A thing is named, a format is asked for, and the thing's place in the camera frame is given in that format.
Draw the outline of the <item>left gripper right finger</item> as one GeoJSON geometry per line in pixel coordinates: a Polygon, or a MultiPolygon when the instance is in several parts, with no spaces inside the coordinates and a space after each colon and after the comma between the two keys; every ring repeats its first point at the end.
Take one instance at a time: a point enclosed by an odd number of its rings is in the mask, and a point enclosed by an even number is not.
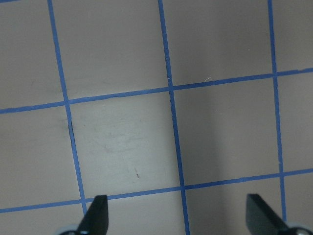
{"type": "Polygon", "coordinates": [[[251,235],[288,235],[289,227],[258,194],[246,196],[246,226],[251,235]]]}

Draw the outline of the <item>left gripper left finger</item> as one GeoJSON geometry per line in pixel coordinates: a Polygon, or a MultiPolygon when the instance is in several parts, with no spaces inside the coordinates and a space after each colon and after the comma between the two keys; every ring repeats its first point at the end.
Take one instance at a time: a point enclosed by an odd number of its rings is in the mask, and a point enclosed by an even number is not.
{"type": "Polygon", "coordinates": [[[98,195],[77,228],[78,235],[106,235],[109,227],[108,197],[98,195]]]}

